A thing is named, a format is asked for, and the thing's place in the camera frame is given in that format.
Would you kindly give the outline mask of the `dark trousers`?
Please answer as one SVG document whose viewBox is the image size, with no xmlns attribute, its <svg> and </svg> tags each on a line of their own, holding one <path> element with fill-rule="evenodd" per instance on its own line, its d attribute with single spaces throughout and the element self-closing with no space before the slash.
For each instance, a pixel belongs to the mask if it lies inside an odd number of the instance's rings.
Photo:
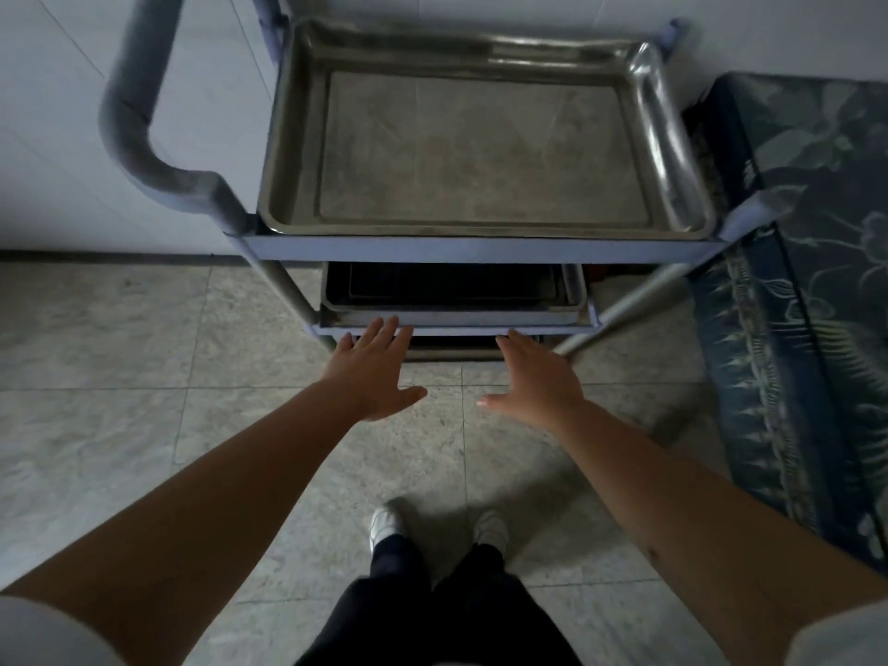
<svg viewBox="0 0 888 666">
<path fill-rule="evenodd" d="M 375 549 L 294 666 L 582 666 L 561 630 L 489 544 L 432 586 L 408 537 Z"/>
</svg>

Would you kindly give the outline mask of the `dark baking tray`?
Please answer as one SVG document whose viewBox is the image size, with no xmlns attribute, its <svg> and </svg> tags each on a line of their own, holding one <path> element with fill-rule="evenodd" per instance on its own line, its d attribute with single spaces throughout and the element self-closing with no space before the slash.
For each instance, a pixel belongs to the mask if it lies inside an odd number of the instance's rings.
<svg viewBox="0 0 888 666">
<path fill-rule="evenodd" d="M 560 300 L 565 275 L 555 265 L 332 263 L 327 299 L 381 304 L 532 304 Z"/>
</svg>

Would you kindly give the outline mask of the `person's right forearm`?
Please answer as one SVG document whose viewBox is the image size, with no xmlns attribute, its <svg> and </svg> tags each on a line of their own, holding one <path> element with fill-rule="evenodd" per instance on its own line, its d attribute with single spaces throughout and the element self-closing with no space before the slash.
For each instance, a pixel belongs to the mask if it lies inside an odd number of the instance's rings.
<svg viewBox="0 0 888 666">
<path fill-rule="evenodd" d="M 557 436 L 731 666 L 784 666 L 803 628 L 888 578 L 589 401 Z"/>
</svg>

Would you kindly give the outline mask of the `grey metal trolley cart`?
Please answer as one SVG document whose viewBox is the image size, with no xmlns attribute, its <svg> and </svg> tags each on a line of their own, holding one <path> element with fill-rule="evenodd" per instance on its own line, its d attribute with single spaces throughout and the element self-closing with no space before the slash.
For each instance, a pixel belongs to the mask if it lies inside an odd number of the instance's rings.
<svg viewBox="0 0 888 666">
<path fill-rule="evenodd" d="M 571 324 L 538 320 L 519 326 L 532 335 L 567 335 L 556 352 L 570 355 L 673 280 L 790 211 L 778 194 L 758 190 L 725 217 L 716 215 L 665 78 L 671 43 L 521 36 L 496 27 L 460 29 L 400 19 L 289 17 L 278 0 L 253 0 L 277 78 L 259 204 L 250 213 L 222 175 L 173 166 L 149 140 L 184 1 L 135 0 L 99 107 L 105 151 L 149 199 L 176 212 L 207 216 L 328 351 L 345 334 L 343 313 L 316 311 L 284 271 L 284 262 L 656 265 L 640 288 L 602 313 L 589 300 Z M 567 225 L 324 218 L 320 193 L 336 72 L 614 85 L 651 222 L 620 228 L 589 220 Z"/>
</svg>

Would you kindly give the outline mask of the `person's left forearm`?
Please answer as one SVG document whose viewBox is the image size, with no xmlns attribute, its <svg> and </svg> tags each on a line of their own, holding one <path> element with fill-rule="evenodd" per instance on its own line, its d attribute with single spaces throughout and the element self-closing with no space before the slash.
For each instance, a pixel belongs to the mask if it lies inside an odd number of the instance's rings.
<svg viewBox="0 0 888 666">
<path fill-rule="evenodd" d="M 306 388 L 3 590 L 61 611 L 129 666 L 179 666 L 365 412 Z"/>
</svg>

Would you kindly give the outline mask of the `person's left hand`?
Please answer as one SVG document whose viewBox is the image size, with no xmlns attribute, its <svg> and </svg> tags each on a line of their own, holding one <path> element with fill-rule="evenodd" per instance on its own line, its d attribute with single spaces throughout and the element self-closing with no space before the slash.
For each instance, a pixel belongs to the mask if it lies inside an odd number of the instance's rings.
<svg viewBox="0 0 888 666">
<path fill-rule="evenodd" d="M 401 354 L 390 356 L 375 352 L 375 336 L 380 328 L 376 318 L 354 337 L 354 350 L 346 356 L 336 356 L 335 350 L 321 376 L 333 391 L 359 414 L 361 421 L 375 422 L 395 413 L 393 400 L 400 386 L 401 368 L 407 357 L 407 350 L 413 335 L 413 327 L 399 327 L 397 337 L 401 339 Z"/>
</svg>

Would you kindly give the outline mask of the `white shoe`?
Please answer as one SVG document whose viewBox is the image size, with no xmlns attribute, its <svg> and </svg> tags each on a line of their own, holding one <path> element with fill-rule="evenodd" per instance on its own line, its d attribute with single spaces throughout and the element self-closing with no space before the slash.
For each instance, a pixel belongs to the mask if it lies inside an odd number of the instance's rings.
<svg viewBox="0 0 888 666">
<path fill-rule="evenodd" d="M 505 559 L 510 544 L 510 533 L 505 517 L 498 510 L 487 510 L 473 526 L 472 544 L 495 549 Z"/>
<path fill-rule="evenodd" d="M 405 537 L 406 527 L 404 519 L 393 503 L 385 503 L 376 508 L 370 519 L 369 543 L 370 552 L 373 554 L 376 548 L 390 537 Z"/>
</svg>

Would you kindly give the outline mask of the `small stainless steel tray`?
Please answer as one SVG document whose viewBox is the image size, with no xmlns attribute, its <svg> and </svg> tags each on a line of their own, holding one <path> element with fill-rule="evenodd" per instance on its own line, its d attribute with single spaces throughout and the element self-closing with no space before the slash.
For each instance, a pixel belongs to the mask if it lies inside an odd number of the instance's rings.
<svg viewBox="0 0 888 666">
<path fill-rule="evenodd" d="M 566 326 L 577 322 L 587 305 L 583 267 L 555 265 L 565 275 L 565 295 L 560 300 L 532 304 L 444 304 L 405 305 L 334 302 L 327 299 L 327 268 L 323 267 L 321 306 L 333 313 L 340 324 L 365 326 L 376 317 L 396 315 L 402 324 L 415 327 L 515 327 Z"/>
</svg>

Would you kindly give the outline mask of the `person's right hand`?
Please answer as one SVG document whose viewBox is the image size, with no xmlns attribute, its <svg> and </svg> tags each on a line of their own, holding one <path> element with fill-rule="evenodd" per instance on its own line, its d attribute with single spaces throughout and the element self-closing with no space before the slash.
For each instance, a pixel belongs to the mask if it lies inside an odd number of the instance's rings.
<svg viewBox="0 0 888 666">
<path fill-rule="evenodd" d="M 516 330 L 497 335 L 495 342 L 510 378 L 507 392 L 515 393 L 517 402 L 513 412 L 492 412 L 556 432 L 583 408 L 582 385 L 565 358 Z"/>
</svg>

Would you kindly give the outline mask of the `blue floral patterned cover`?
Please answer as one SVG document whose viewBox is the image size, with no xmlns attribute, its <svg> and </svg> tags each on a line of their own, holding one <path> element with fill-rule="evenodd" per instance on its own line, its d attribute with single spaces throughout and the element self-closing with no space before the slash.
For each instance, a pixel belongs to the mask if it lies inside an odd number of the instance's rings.
<svg viewBox="0 0 888 666">
<path fill-rule="evenodd" d="M 888 577 L 888 84 L 725 74 L 716 205 L 788 208 L 690 277 L 733 481 Z"/>
</svg>

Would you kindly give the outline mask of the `large stainless steel tray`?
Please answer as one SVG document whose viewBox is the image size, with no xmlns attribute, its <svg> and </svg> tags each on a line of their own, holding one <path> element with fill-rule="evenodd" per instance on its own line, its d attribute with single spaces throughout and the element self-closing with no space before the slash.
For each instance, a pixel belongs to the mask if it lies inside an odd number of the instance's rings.
<svg viewBox="0 0 888 666">
<path fill-rule="evenodd" d="M 279 234 L 700 241 L 716 231 L 660 48 L 309 18 L 258 213 Z"/>
</svg>

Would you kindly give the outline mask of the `white shirt sleeve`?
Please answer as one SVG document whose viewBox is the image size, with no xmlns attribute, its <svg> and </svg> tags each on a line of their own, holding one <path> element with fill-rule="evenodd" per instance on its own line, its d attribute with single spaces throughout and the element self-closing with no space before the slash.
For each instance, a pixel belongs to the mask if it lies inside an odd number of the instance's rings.
<svg viewBox="0 0 888 666">
<path fill-rule="evenodd" d="M 128 666 L 96 631 L 34 601 L 0 596 L 0 666 Z"/>
<path fill-rule="evenodd" d="M 784 666 L 888 666 L 888 598 L 801 629 Z"/>
</svg>

